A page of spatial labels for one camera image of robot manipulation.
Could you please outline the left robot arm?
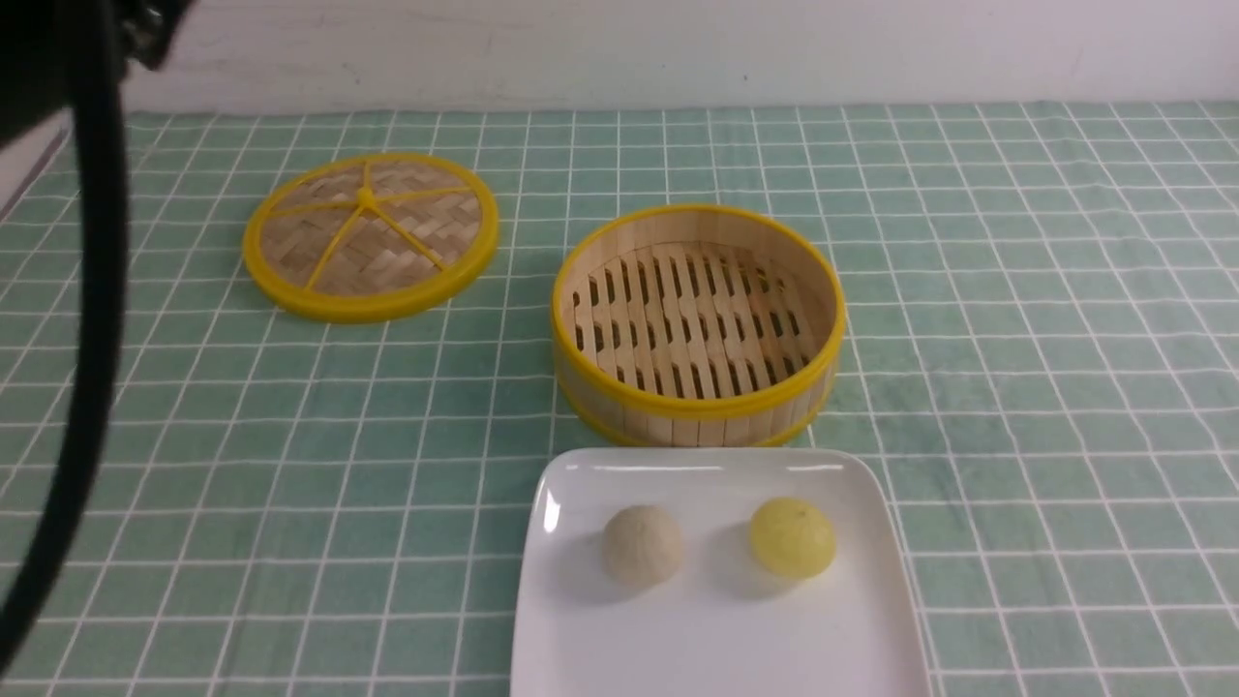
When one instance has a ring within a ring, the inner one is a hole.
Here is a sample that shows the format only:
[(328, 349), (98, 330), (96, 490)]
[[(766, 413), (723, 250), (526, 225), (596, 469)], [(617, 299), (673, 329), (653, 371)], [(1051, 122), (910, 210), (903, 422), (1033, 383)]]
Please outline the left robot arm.
[(118, 119), (130, 66), (160, 71), (195, 1), (4, 1), (1, 141), (66, 109)]

